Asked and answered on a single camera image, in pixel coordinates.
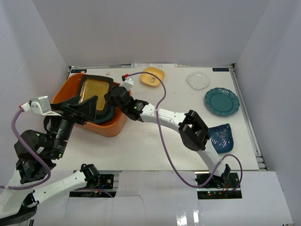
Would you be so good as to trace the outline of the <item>teal square plate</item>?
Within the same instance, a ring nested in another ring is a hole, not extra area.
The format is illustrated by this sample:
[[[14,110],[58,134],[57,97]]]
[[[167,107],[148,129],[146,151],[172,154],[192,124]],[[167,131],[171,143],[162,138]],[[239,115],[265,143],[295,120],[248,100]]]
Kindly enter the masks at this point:
[[[109,105],[103,115],[96,115],[93,123],[94,124],[102,124],[105,123],[111,119],[113,119],[115,116],[115,107],[112,105]]]

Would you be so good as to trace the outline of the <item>yellow and black square plate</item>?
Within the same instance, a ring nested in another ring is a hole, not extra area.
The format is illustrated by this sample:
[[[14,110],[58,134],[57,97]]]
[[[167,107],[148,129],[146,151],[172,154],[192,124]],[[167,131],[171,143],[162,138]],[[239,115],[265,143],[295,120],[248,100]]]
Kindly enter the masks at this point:
[[[107,110],[107,102],[104,95],[111,91],[114,85],[114,80],[106,76],[99,75],[83,75],[80,80],[78,95],[80,103],[89,99],[92,96],[98,96],[96,103],[96,114],[105,115]]]

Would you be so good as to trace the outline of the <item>dark blue shell plate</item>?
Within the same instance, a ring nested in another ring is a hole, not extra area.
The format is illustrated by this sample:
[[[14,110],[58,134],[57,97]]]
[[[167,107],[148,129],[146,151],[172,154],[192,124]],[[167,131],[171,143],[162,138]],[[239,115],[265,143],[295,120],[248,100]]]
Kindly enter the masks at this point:
[[[229,153],[233,150],[234,139],[229,123],[211,127],[208,132],[210,141],[218,154]]]

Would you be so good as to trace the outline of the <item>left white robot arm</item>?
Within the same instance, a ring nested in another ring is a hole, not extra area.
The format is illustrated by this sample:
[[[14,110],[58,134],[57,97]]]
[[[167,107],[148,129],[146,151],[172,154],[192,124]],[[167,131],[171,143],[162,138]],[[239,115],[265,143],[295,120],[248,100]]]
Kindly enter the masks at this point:
[[[65,191],[90,189],[99,184],[100,173],[93,164],[82,164],[80,169],[64,179],[43,184],[51,177],[55,160],[63,157],[75,124],[84,125],[96,117],[98,97],[80,101],[76,95],[58,104],[50,103],[47,96],[35,97],[19,106],[11,127],[17,142],[14,149],[18,157],[12,178],[1,186],[0,224],[20,224],[37,212],[39,204]],[[45,133],[26,130],[19,134],[16,120],[21,113],[31,111],[44,116]]]

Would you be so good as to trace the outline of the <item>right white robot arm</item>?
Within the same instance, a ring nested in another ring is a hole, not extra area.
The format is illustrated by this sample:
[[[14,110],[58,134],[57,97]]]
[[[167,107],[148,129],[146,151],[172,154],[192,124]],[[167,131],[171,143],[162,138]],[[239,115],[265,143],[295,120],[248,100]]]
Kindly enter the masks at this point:
[[[133,99],[123,84],[113,87],[104,98],[133,121],[155,123],[178,132],[184,146],[195,151],[204,161],[212,175],[213,184],[222,188],[229,183],[230,167],[221,162],[214,149],[206,147],[210,141],[209,128],[197,112],[189,110],[187,113],[177,113],[158,109],[146,101]]]

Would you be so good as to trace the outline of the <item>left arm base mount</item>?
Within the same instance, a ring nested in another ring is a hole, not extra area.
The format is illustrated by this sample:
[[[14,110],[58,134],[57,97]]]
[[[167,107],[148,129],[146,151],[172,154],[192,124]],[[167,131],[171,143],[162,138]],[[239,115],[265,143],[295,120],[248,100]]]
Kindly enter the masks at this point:
[[[114,174],[101,174],[95,182],[87,183],[86,187],[71,191],[71,198],[114,198],[117,187],[114,185]]]

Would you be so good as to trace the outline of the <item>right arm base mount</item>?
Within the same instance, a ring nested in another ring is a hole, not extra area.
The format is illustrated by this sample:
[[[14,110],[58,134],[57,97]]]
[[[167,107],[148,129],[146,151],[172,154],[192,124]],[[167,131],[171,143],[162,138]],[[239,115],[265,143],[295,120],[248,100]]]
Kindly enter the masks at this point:
[[[197,194],[199,200],[242,199],[238,174],[230,173],[224,185],[218,185],[211,179],[206,186],[197,189]]]

